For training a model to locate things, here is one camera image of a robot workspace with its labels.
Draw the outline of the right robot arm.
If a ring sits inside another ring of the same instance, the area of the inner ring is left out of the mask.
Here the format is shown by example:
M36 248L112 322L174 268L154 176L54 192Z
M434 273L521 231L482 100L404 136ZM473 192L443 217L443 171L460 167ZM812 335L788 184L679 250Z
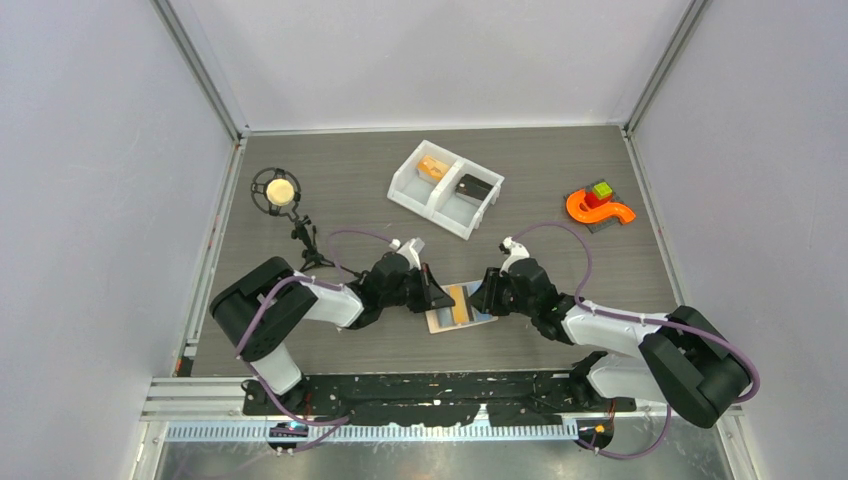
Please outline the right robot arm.
M760 387L751 361L698 310L646 315L603 307L559 291L533 258L488 269L470 303L493 316L522 314L549 340L593 347L571 372L572 400L584 410L608 399L641 399L710 428Z

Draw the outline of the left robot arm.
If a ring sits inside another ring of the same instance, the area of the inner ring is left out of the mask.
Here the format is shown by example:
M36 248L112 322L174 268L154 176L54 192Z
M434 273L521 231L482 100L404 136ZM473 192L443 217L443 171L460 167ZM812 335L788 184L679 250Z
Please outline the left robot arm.
M305 405L307 389L285 339L300 322L357 330L376 322L386 308L425 313L454 305L427 264L400 253L385 254L345 284L320 281L273 257L220 292L209 314L233 343L236 356L269 387L270 403L293 414Z

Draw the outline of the beige card holder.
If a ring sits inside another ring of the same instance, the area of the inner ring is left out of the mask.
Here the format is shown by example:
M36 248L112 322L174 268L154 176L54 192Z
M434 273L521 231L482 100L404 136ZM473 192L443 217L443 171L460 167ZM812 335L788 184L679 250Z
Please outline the beige card holder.
M454 305L426 312L429 333L446 333L495 322L496 316L480 313L470 303L471 295L479 289L481 284L482 282L477 280L445 286L444 290L454 301Z

